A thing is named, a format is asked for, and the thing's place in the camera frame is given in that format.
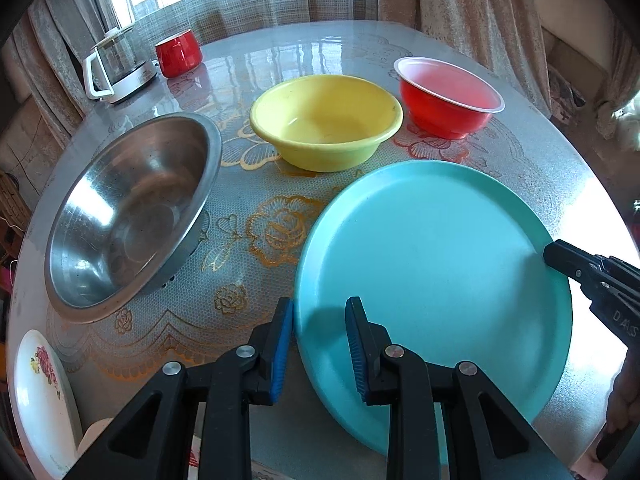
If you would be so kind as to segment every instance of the bolt head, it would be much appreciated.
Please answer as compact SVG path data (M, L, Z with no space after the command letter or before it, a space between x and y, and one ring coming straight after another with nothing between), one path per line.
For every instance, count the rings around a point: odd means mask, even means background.
M404 355L404 348L400 345L389 345L385 348L385 354L389 357L402 357Z
M162 367L162 373L165 375L177 375L182 370L182 365L178 361L169 361Z
M253 357L255 355L255 348L251 345L239 346L238 349L236 349L236 355L243 358Z
M475 364L470 363L469 361L460 363L459 368L460 373L462 373L463 375L472 376L478 373L478 367Z

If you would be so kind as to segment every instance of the red cup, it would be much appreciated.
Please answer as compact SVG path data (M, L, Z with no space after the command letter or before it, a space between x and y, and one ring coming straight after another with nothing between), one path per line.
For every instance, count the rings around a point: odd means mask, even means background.
M156 54L166 78L178 77L202 63L202 51L191 29L156 43Z
M431 135L463 139L504 109L501 95L489 83L451 63L403 57L394 67L409 117Z

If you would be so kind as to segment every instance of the curtain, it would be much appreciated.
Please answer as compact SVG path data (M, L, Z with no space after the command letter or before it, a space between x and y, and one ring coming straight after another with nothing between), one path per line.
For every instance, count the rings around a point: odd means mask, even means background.
M624 118L626 128L638 124L640 114L636 110L640 107L632 99L640 89L639 80L640 54L620 21L614 18L611 74L595 106L596 128L605 139L614 136L619 119Z
M98 1L104 6L108 0ZM378 18L378 0L181 0L144 16L136 16L131 1L136 0L123 0L121 6L129 5L149 58L156 57L158 41L187 28L206 44L288 23ZM151 1L159 5L159 0ZM106 14L113 19L113 8Z
M535 0L379 0L380 20L417 28L482 64L550 116Z
M92 0L35 0L8 39L12 61L62 148L93 107L80 63L103 36Z

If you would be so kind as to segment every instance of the table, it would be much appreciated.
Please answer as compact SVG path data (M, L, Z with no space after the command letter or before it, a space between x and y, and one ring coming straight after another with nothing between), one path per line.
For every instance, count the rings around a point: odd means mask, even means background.
M94 108L53 171L22 245L9 318L8 380L12 384L22 336L40 330L65 365L83 429L115 415L165 361L199 364L245 342L253 326L270 318L276 298L292 294L295 263L318 213L344 186L383 164L436 158L477 168L519 194L554 238L640 264L614 205L562 134L507 83L436 40L395 23L305 23L227 38L204 46L203 53L204 63L191 73L169 81L159 76L120 105ZM405 120L372 159L337 174L286 164L248 125L251 103L261 92L300 75L362 76L398 96L393 62L411 55L453 62L487 79L503 95L504 112L481 132L455 142L429 137ZM91 325L63 322L47 299L43 265L65 193L108 142L142 121L178 110L212 118L224 142L200 246L175 279L145 300L136 298ZM193 276L199 285L190 285ZM603 425L607 394L625 355L623 345L588 311L576 284L571 287L568 361L534 423L567 465ZM14 416L36 478L48 478L15 409ZM252 407L251 417L253 458L296 480L384 478L383 457L328 415L295 348L282 400L273 408Z

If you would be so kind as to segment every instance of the wall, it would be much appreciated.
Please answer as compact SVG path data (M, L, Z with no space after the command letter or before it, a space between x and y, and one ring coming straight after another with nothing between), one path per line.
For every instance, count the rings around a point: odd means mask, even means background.
M0 169L18 179L20 195L32 211L61 154L29 97L0 135Z
M604 0L536 0L540 22L607 73L613 15Z

